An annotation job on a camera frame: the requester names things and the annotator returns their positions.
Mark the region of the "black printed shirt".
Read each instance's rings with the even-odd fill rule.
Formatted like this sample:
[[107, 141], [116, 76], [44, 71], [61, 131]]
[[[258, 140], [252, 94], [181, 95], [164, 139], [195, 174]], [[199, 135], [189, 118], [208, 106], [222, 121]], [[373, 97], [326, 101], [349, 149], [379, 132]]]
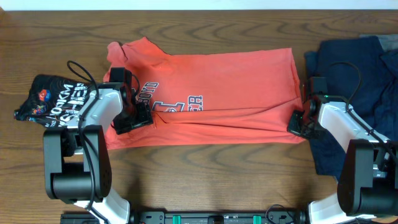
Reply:
[[46, 128], [63, 126], [78, 116], [92, 89], [88, 83], [55, 75], [37, 75], [28, 98], [14, 111], [14, 118]]

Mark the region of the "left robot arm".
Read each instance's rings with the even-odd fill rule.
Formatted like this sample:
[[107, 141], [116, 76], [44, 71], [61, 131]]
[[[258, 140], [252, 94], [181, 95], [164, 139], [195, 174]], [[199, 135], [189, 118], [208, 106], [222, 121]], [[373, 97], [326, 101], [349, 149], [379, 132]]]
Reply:
[[76, 118], [44, 132], [45, 191], [49, 198], [87, 210], [99, 223], [133, 223], [131, 204], [112, 187], [105, 141], [153, 123], [149, 105], [136, 100], [129, 70], [110, 70], [109, 81], [95, 84]]

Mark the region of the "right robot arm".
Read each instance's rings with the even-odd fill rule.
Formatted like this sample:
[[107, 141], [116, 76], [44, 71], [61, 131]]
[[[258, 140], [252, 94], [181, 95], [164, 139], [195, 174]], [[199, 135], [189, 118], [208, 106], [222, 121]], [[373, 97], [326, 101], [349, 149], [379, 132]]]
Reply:
[[372, 223], [397, 215], [397, 143], [368, 125], [343, 96], [328, 94], [323, 77], [303, 86], [303, 110], [295, 110], [288, 132], [315, 139], [329, 132], [345, 150], [337, 192], [308, 204], [296, 223]]

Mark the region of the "red soccer t-shirt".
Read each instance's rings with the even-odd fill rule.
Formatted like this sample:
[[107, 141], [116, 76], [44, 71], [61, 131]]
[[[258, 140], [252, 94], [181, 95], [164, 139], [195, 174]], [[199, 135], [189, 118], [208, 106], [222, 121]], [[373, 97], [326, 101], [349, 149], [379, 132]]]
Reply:
[[125, 134], [109, 128], [109, 149], [302, 141], [287, 131], [293, 111], [302, 109], [290, 48], [169, 55], [141, 38], [110, 43], [107, 59], [138, 78], [132, 88], [154, 120]]

